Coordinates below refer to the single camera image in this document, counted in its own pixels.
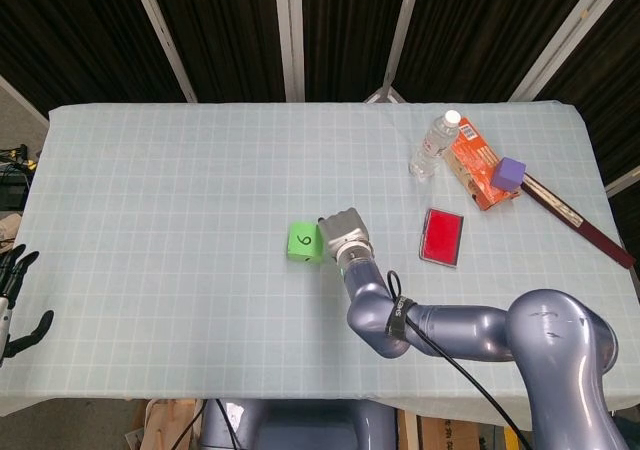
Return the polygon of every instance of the maroon stick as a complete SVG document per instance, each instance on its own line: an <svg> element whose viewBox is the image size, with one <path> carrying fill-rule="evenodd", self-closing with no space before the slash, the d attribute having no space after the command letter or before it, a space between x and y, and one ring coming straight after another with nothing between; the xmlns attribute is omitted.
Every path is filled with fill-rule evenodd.
<svg viewBox="0 0 640 450"><path fill-rule="evenodd" d="M627 253L624 248L594 227L582 215L528 173L524 174L522 189L531 195L536 202L553 213L565 225L582 235L624 268L631 268L633 266L636 259Z"/></svg>

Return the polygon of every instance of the black wire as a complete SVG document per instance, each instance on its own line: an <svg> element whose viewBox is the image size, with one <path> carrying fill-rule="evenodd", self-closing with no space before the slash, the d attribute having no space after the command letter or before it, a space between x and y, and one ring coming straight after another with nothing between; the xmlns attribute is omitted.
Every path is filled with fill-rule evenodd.
<svg viewBox="0 0 640 450"><path fill-rule="evenodd" d="M391 280L391 277L395 278L396 285L398 285L398 294L397 295L396 295L396 290L394 288L393 281ZM400 295L402 295L402 285L400 284L400 277L398 276L398 274L394 270L389 270L387 272L387 285L389 287L389 293L391 294L391 298L395 302L396 299Z"/></svg>
<svg viewBox="0 0 640 450"><path fill-rule="evenodd" d="M9 163L8 165L4 166L4 171L2 173L2 176L0 177L0 185L4 183L5 177L11 176L11 175L19 175L22 178L24 178L24 181L27 186L27 190L31 191L31 184L29 183L29 176L28 176L29 174L27 173L28 168L13 160L11 162L12 163Z"/></svg>
<svg viewBox="0 0 640 450"><path fill-rule="evenodd" d="M467 372L462 367L462 365L460 365L453 358L451 358L449 354L446 351L444 351L442 347L440 347L440 345L438 345L436 342L434 342L429 337L427 337L427 335L422 330L420 330L420 327L418 327L418 325L413 320L411 320L409 317L406 317L405 321L407 322L407 325L409 325L411 329L414 332L416 332L416 334L420 337L420 339L424 343L429 345L434 352L436 352L438 355L444 358L447 362L453 365L454 368L458 370L467 380L469 380L469 382L471 382L471 384L478 389L478 391L482 394L482 396L486 398L491 405L493 405L493 408L495 408L498 411L498 413L502 416L502 418L504 418L505 422L507 422L507 424L513 429L515 434L518 436L518 440L520 440L520 443L522 443L522 446L525 448L525 450L532 450L531 445L529 445L529 442L524 437L524 435L522 434L518 426L515 424L515 422L511 420L511 417L509 416L509 414L504 410L504 408L502 408L502 406L496 401L496 399L493 398L491 394L487 392L487 390L485 390L485 388L480 384L480 382L478 382L475 378L473 378L473 376L471 376L471 374Z"/></svg>
<svg viewBox="0 0 640 450"><path fill-rule="evenodd" d="M396 295L393 280L391 279L391 277L395 279L396 285L398 286L397 295ZM389 286L389 293L391 294L391 298L393 298L393 301L395 302L396 299L400 297L400 295L402 295L402 285L400 284L400 277L393 270L389 270L387 272L387 285ZM509 424L509 426L513 429L515 434L518 436L518 440L520 440L525 450L532 450L531 446L529 445L529 442L524 437L524 435L522 434L520 429L517 427L515 422L511 419L509 414L504 410L504 408L502 408L502 406L496 401L496 399L493 398L489 392L487 392L487 390L480 384L480 382L478 382L475 378L473 378L473 376L471 376L471 374L467 372L464 369L464 367L462 367L462 365L460 365L453 358L451 358L451 356L442 347L440 347L440 345L438 345L436 342L431 340L426 335L426 333L420 330L420 327L414 321L412 321L409 318L409 316L405 318L405 321L407 322L407 325L409 325L413 329L413 331L416 332L416 334L420 337L420 339L424 343L429 345L433 349L433 351L435 351L438 355L440 355L447 362L453 365L453 367L456 370L458 370L467 380L469 380L469 382L471 382L471 384L478 389L478 391L484 396L484 398L486 398L489 401L489 403L493 405L493 407L498 411L498 413L502 416L502 418L504 418L505 422Z"/></svg>
<svg viewBox="0 0 640 450"><path fill-rule="evenodd" d="M203 400L202 402L202 407L200 407L200 410L198 410L198 413L196 413L196 416L193 417L193 420L191 420L189 422L189 425L186 426L186 428L182 431L182 433L180 434L180 436L178 437L178 439L176 440L176 442L173 444L173 446L171 447L171 450L176 450L178 448L178 445L180 445L180 442L182 441L182 439L184 438L184 436L187 434L187 432L191 429L191 427L193 427L193 424L196 423L196 420L198 420L198 418L200 418L200 415L202 415L202 412L204 412L204 407L207 406L207 402L208 400Z"/></svg>
<svg viewBox="0 0 640 450"><path fill-rule="evenodd" d="M229 431L229 437L231 437L231 445L233 445L233 450L238 450L242 448L240 444L240 440L238 440L238 435L236 435L233 426L231 425L231 421L229 420L229 415L227 415L227 411L224 409L222 402L219 398L216 398L216 403L218 404L218 408L220 409L220 413L222 413L222 418L224 418L224 423L227 424L227 430Z"/></svg>

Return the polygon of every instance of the plastic water bottle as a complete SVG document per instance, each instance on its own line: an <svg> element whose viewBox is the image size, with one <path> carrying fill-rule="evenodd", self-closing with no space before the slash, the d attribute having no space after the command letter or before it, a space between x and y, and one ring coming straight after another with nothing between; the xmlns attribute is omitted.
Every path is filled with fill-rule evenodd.
<svg viewBox="0 0 640 450"><path fill-rule="evenodd" d="M433 121L409 162L409 172L419 181L424 182L435 173L442 152L458 138L459 125L460 114L455 110L449 110Z"/></svg>

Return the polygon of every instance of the bottle cap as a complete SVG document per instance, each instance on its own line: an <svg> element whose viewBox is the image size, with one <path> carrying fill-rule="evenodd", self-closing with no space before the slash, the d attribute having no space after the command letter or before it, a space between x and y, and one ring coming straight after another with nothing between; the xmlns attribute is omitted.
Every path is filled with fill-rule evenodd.
<svg viewBox="0 0 640 450"><path fill-rule="evenodd" d="M447 127L457 127L460 124L460 114L455 110L447 110L444 114L444 124Z"/></svg>

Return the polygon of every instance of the white tablecloth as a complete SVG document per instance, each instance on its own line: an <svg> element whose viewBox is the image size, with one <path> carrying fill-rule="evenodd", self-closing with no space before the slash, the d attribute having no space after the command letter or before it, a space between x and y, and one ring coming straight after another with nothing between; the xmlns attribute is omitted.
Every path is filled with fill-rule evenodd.
<svg viewBox="0 0 640 450"><path fill-rule="evenodd" d="M582 299L620 341L611 408L638 403L628 271L526 195L480 212L446 166L424 186L409 175L411 150L448 108L617 238L584 123L559 103L59 108L19 233L41 256L12 334L56 316L0 369L0 396L376 398L502 423L443 360L385 360L351 332L334 263L287 260L289 224L354 206L381 271L420 303L507 308L545 287ZM431 206L465 216L457 269L418 259ZM514 363L464 366L527 425Z"/></svg>

